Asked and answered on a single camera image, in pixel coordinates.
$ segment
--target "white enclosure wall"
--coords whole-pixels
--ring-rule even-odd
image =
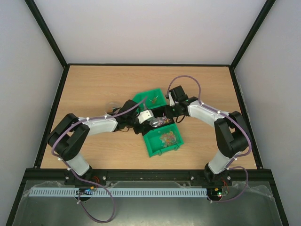
[[[0,7],[0,225],[33,167],[62,67],[24,0]]]
[[[236,69],[264,167],[300,225],[301,1],[276,1]]]
[[[265,0],[35,0],[68,63],[231,64]]]

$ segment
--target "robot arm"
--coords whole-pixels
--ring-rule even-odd
[[[134,105],[136,105],[136,102],[128,100],[118,113],[120,114],[130,109]],[[91,166],[89,166],[83,156],[79,153],[86,137],[103,132],[118,131],[124,129],[125,126],[132,127],[136,124],[142,124],[153,117],[151,110],[142,111],[139,115],[137,115],[137,109],[138,107],[115,118],[111,116],[116,115],[116,113],[111,112],[106,114],[103,119],[92,121],[87,119],[87,121],[73,128],[73,130],[71,130],[72,134],[66,134],[56,145],[55,151],[79,176],[83,176],[89,169],[91,169]],[[49,134],[48,144],[52,147],[64,131],[66,131],[72,124],[82,119],[86,118],[76,117],[72,113],[66,115]]]
[[[223,113],[236,121],[250,137],[246,123],[239,112],[219,112],[204,103],[200,104],[196,97],[188,98],[181,86],[171,89],[167,98],[172,108],[172,111],[169,112],[170,117],[191,116],[200,119],[215,129],[219,150],[205,166],[205,176],[208,181],[211,181],[215,175],[222,173],[231,160],[248,147],[248,142],[241,131],[221,114]]]

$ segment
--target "green tray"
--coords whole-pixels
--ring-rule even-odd
[[[162,141],[160,140],[160,137],[162,134],[168,133],[170,131],[175,134],[177,143],[169,147],[164,147]],[[151,130],[143,136],[143,139],[145,141],[146,148],[150,157],[157,154],[161,155],[162,153],[168,152],[170,150],[177,150],[181,145],[184,144],[180,132],[175,124]]]
[[[157,107],[167,105],[165,97],[162,94],[161,89],[153,89],[153,90],[146,91],[146,92],[143,92],[143,93],[138,93],[133,98],[133,100],[136,103],[138,103],[138,102],[142,101],[145,97],[147,97],[145,103],[146,103],[146,107],[148,109],[153,109],[153,108],[157,108]],[[141,108],[141,110],[144,110],[143,104],[140,104],[140,108]]]

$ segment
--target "wooden surface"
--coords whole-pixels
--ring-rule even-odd
[[[202,86],[201,99],[223,111],[239,111],[237,97],[227,67],[162,66],[71,66],[57,109],[53,128],[68,113],[93,117],[105,113],[108,102],[124,104],[135,94],[155,88],[166,93],[178,75],[191,75]],[[198,86],[188,78],[176,80],[189,97],[198,95]],[[198,119],[186,117],[177,124],[184,140],[177,151],[149,157],[142,135],[132,130],[87,137],[81,154],[95,169],[203,169],[217,152],[214,129]],[[253,155],[232,164],[255,169]],[[41,168],[65,168],[47,146]]]

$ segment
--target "purple wire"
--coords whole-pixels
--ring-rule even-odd
[[[211,201],[211,202],[216,202],[216,203],[229,202],[229,201],[233,201],[233,200],[237,199],[238,197],[240,197],[240,196],[245,192],[246,188],[248,187],[249,174],[248,174],[248,171],[247,171],[244,167],[242,167],[242,166],[235,166],[235,167],[230,168],[230,170],[234,170],[234,169],[237,169],[237,168],[241,168],[241,169],[243,169],[243,170],[246,172],[246,184],[245,184],[243,190],[242,190],[237,196],[235,196],[235,197],[233,197],[233,198],[230,198],[230,199],[227,199],[227,200],[213,201],[213,200],[211,200],[211,199],[209,198],[209,196],[208,196],[208,200],[209,200],[209,201]]]
[[[208,110],[211,111],[211,112],[214,112],[214,113],[220,112],[219,110],[214,109],[214,108],[212,108],[212,107],[210,107],[210,106],[208,106],[208,105],[202,103],[202,101],[201,101],[201,85],[200,85],[200,83],[198,82],[198,80],[196,80],[195,78],[193,78],[192,76],[189,76],[189,75],[180,75],[180,76],[175,77],[175,78],[170,82],[170,84],[169,84],[169,86],[168,86],[167,93],[166,93],[167,95],[169,94],[169,89],[170,89],[171,85],[173,84],[173,82],[174,82],[176,79],[182,78],[182,77],[186,77],[186,78],[193,79],[193,80],[197,83],[197,85],[198,85],[198,102],[199,102],[200,105],[202,105],[204,108],[208,109]],[[232,158],[232,159],[230,160],[230,162],[225,166],[225,168],[228,168],[228,167],[233,163],[233,161],[234,161],[237,157],[243,157],[243,156],[246,156],[246,155],[248,155],[249,153],[251,153],[251,150],[252,150],[252,144],[251,144],[251,140],[250,140],[249,136],[247,135],[247,133],[244,131],[244,129],[243,129],[236,121],[234,121],[232,118],[230,118],[228,115],[224,114],[223,112],[220,112],[219,114],[222,115],[222,116],[224,116],[224,117],[227,118],[228,120],[230,120],[230,121],[231,121],[231,122],[232,122],[232,123],[233,123],[233,124],[234,124],[241,132],[242,132],[242,134],[245,136],[245,138],[246,138],[246,140],[247,140],[247,142],[248,142],[248,145],[249,145],[249,149],[248,149],[248,151],[247,151],[246,153],[239,154],[239,155],[235,156],[235,158]]]
[[[123,114],[126,114],[126,113],[130,112],[131,110],[134,110],[134,109],[135,109],[136,107],[138,107],[140,104],[144,103],[144,102],[146,101],[146,98],[147,98],[147,97],[145,97],[142,101],[140,101],[139,103],[137,103],[135,106],[131,107],[130,109],[128,109],[128,110],[126,110],[126,111],[124,111],[124,112],[122,112],[122,113],[119,113],[119,114],[116,114],[116,115],[110,115],[110,116],[108,116],[107,119],[115,118],[115,117],[121,116],[121,115],[123,115]],[[61,141],[61,139],[62,139],[62,138],[63,138],[70,130],[72,130],[72,129],[73,129],[74,127],[76,127],[77,125],[79,125],[79,124],[81,124],[81,123],[83,123],[83,122],[86,122],[86,121],[88,121],[88,120],[91,121],[91,120],[98,120],[98,119],[104,119],[104,118],[105,118],[104,116],[98,116],[98,117],[93,117],[93,118],[90,118],[90,119],[82,119],[82,120],[77,121],[76,123],[72,124],[72,125],[71,125],[68,129],[66,129],[66,131],[63,132],[63,133],[59,136],[59,138],[55,141],[55,143],[53,144],[52,149],[51,149],[51,154],[54,155],[54,156],[56,156],[56,157],[59,157],[59,158],[62,160],[62,162],[65,163],[65,165],[66,165],[68,168],[71,169],[70,165],[69,165],[65,160],[63,160],[63,159],[60,157],[60,155],[55,154],[55,147],[56,147],[57,144]],[[108,223],[108,222],[112,221],[113,218],[114,218],[115,210],[116,210],[116,204],[115,204],[115,200],[114,200],[114,198],[113,198],[111,192],[110,192],[105,186],[100,185],[99,183],[96,183],[96,182],[93,182],[93,181],[89,181],[89,180],[85,180],[85,179],[80,178],[80,177],[77,175],[77,173],[76,173],[73,169],[71,169],[71,172],[73,173],[73,175],[74,175],[78,180],[80,180],[80,181],[82,181],[82,182],[85,182],[85,183],[90,183],[90,184],[93,184],[93,185],[96,185],[96,186],[98,186],[98,187],[103,188],[103,189],[108,193],[108,195],[111,197],[111,199],[112,199],[112,202],[113,202],[113,212],[112,212],[112,215],[110,216],[110,218],[109,218],[108,220],[102,221],[102,220],[98,220],[98,219],[94,218],[91,214],[88,213],[88,211],[86,210],[86,208],[84,207],[84,205],[81,203],[81,201],[80,201],[80,199],[79,199],[79,198],[80,198],[80,195],[81,195],[81,194],[79,194],[79,196],[78,196],[79,204],[82,206],[83,210],[84,210],[85,213],[88,215],[88,217],[89,217],[91,220],[95,221],[96,223],[101,223],[101,224],[102,224],[102,223]]]

